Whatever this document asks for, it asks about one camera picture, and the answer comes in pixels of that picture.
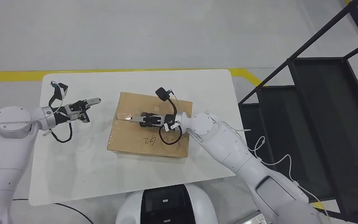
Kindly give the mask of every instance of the metal staircase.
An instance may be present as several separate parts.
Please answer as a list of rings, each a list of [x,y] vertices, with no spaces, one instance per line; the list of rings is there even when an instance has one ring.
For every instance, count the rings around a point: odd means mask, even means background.
[[[350,2],[290,58],[239,103],[247,143],[254,148],[260,136],[266,144],[257,151],[274,163],[292,158],[292,176],[320,200],[335,199],[341,213],[334,218],[358,223],[358,81],[344,57],[298,58],[351,10]],[[293,86],[265,86],[286,66]],[[257,94],[258,104],[244,102]],[[288,176],[289,161],[273,167]]]

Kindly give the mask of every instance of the stair step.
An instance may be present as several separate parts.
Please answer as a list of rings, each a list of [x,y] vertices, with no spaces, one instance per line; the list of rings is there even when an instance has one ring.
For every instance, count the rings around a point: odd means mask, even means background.
[[[244,129],[251,129],[251,131],[245,132],[247,146],[250,149],[254,149],[257,140],[261,136],[267,137],[262,122],[260,106],[259,104],[242,104],[239,109]],[[267,163],[274,163],[274,156],[267,143],[260,148],[260,158]],[[276,166],[270,166],[270,168],[277,170]]]
[[[257,97],[267,131],[266,142],[274,161],[290,154],[292,178],[319,199],[332,199],[332,189],[302,112],[296,88],[262,87],[257,91]],[[277,170],[288,177],[289,160],[279,163]]]
[[[297,58],[291,75],[311,117],[336,185],[337,203],[358,214],[358,82],[349,62],[334,58]]]

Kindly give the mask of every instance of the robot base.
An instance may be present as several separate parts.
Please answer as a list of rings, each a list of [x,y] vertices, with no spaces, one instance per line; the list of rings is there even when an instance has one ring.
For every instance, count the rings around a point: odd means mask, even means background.
[[[118,211],[116,224],[218,224],[209,196],[194,184],[134,192]]]

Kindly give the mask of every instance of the white table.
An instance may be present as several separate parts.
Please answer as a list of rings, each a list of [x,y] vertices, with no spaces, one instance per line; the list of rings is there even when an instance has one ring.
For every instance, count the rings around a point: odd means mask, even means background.
[[[193,114],[210,110],[233,127],[242,128],[230,72],[221,70],[48,74],[40,105],[53,94],[50,81],[69,86],[65,104],[99,97],[88,111],[90,123],[73,122],[73,139],[58,143],[39,136],[35,143],[30,186],[32,205],[110,195],[160,186],[232,176],[193,139],[184,159],[117,155],[106,150],[121,91],[155,95],[171,88],[181,100],[193,102]],[[63,124],[54,129],[68,137]]]

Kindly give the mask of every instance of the cable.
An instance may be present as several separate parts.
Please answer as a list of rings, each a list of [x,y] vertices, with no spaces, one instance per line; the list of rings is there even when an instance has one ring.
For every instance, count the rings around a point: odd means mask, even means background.
[[[181,107],[180,107],[179,101],[178,101],[178,99],[177,99],[177,97],[175,96],[175,94],[174,94],[173,91],[172,91],[172,94],[173,94],[175,100],[177,101],[177,105],[178,105],[178,107],[179,107],[180,112],[183,112],[183,110],[182,110]]]
[[[257,147],[257,144],[260,142],[261,138],[263,139],[262,142],[261,142],[261,145],[260,145],[259,147]],[[325,212],[325,214],[326,214],[326,216],[327,216],[329,222],[331,223],[331,219],[330,219],[330,217],[329,217],[329,215],[328,215],[328,212],[327,212],[326,208],[324,207],[324,204],[323,204],[314,194],[312,194],[312,193],[309,192],[308,190],[304,189],[301,185],[299,185],[299,183],[298,183],[297,181],[295,181],[295,180],[292,178],[292,176],[291,176],[292,158],[291,158],[291,156],[290,156],[289,154],[286,154],[284,157],[282,157],[282,159],[280,159],[278,162],[274,162],[273,164],[265,163],[265,162],[263,162],[263,160],[262,160],[260,157],[257,156],[256,151],[257,151],[258,149],[260,149],[261,146],[262,146],[264,143],[265,143],[265,136],[261,136],[261,137],[257,140],[257,142],[256,142],[256,144],[255,144],[254,150],[251,150],[251,149],[249,149],[248,147],[247,147],[247,148],[248,148],[250,151],[253,151],[253,152],[254,152],[255,157],[256,157],[261,163],[263,163],[263,164],[265,164],[265,165],[267,165],[267,166],[277,165],[277,164],[279,164],[280,162],[282,162],[285,158],[288,157],[288,158],[290,159],[290,167],[289,167],[289,178],[290,178],[290,180],[291,180],[298,188],[300,188],[300,189],[302,189],[303,191],[307,192],[307,193],[308,193],[309,195],[311,195],[319,204],[321,204],[321,206],[322,206],[322,208],[323,208],[323,210],[324,210],[324,212]]]
[[[27,198],[17,198],[17,199],[13,199],[13,200],[28,200]],[[82,212],[80,212],[79,210],[75,209],[75,208],[72,208],[70,206],[66,206],[65,204],[60,204],[60,203],[54,203],[58,206],[62,206],[62,207],[65,207],[65,208],[69,208],[69,209],[72,209],[76,212],[78,212],[79,214],[81,214],[84,218],[86,218],[91,224],[93,224],[93,222],[90,220],[90,218],[88,218],[85,214],[83,214]]]
[[[69,123],[69,138],[67,140],[64,140],[64,141],[59,140],[57,135],[52,131],[52,129],[50,129],[50,130],[51,130],[52,136],[60,143],[66,143],[66,142],[69,142],[72,139],[72,134],[73,133],[72,133],[72,124],[71,124],[71,122]]]
[[[56,84],[56,85],[60,88],[61,95],[62,95],[62,100],[61,100],[60,106],[59,106],[54,112],[52,112],[52,113],[46,115],[46,116],[43,117],[43,118],[40,118],[40,119],[38,119],[38,120],[29,120],[29,121],[26,121],[26,122],[33,123],[33,122],[38,122],[39,120],[46,119],[46,118],[48,118],[49,116],[52,116],[52,115],[54,115],[55,113],[57,113],[57,111],[61,108],[61,106],[62,106],[62,104],[63,104],[63,100],[64,100],[64,98],[65,98],[63,89],[57,84],[57,82],[51,81],[51,83]],[[26,123],[26,122],[1,122],[0,124],[17,124],[17,123]]]
[[[162,137],[162,132],[161,132],[163,127],[164,127],[164,125],[162,125],[162,126],[159,128],[159,137],[161,138],[161,140],[162,140],[165,144],[171,146],[172,144],[177,143],[177,142],[181,139],[181,136],[182,136],[182,134],[183,134],[183,130],[181,129],[180,125],[178,126],[179,131],[180,131],[180,135],[179,135],[179,137],[178,137],[177,140],[175,140],[174,142],[171,142],[171,143],[168,143],[168,142],[164,141],[164,139],[163,139],[163,137]]]
[[[326,208],[324,207],[324,204],[323,204],[314,194],[312,194],[312,193],[309,192],[308,190],[304,189],[301,185],[299,185],[299,183],[298,183],[297,181],[293,180],[293,178],[292,178],[292,176],[291,176],[292,158],[291,158],[291,156],[290,156],[289,154],[286,154],[286,155],[285,155],[282,159],[280,159],[278,162],[275,162],[275,163],[273,163],[273,164],[267,164],[267,163],[263,162],[263,160],[262,160],[260,157],[258,157],[257,154],[256,154],[256,151],[259,150],[259,149],[263,146],[263,144],[265,144],[265,140],[266,140],[265,136],[261,136],[260,138],[258,138],[258,140],[257,140],[257,142],[256,142],[256,144],[255,144],[255,147],[254,147],[254,149],[252,150],[252,149],[250,149],[250,148],[247,146],[247,144],[246,144],[245,141],[242,139],[242,137],[240,136],[240,134],[237,133],[237,132],[240,131],[240,130],[237,130],[237,129],[235,129],[235,128],[232,128],[228,123],[226,123],[226,122],[224,122],[224,121],[222,121],[222,122],[225,123],[230,129],[235,130],[235,133],[236,133],[236,135],[240,138],[241,142],[247,147],[247,149],[248,149],[249,151],[251,151],[251,152],[253,152],[253,153],[255,154],[255,157],[256,157],[261,163],[263,163],[263,164],[265,164],[265,165],[267,165],[267,166],[273,166],[273,165],[279,164],[279,163],[282,162],[286,157],[288,157],[288,158],[290,159],[290,167],[289,167],[289,178],[290,178],[290,180],[291,180],[298,188],[300,188],[300,189],[302,189],[303,191],[307,192],[307,193],[308,193],[309,195],[311,195],[319,204],[321,204],[321,206],[322,206],[322,208],[323,208],[323,210],[324,210],[324,212],[325,212],[325,214],[326,214],[326,216],[327,216],[329,222],[331,223],[331,219],[330,219],[330,217],[329,217],[329,215],[328,215],[328,212],[327,212]]]
[[[177,111],[177,107],[174,105],[173,101],[171,99],[168,99],[168,101],[170,102],[170,104],[173,106],[173,110],[174,110],[174,120],[175,120],[175,116],[177,115],[178,111]]]

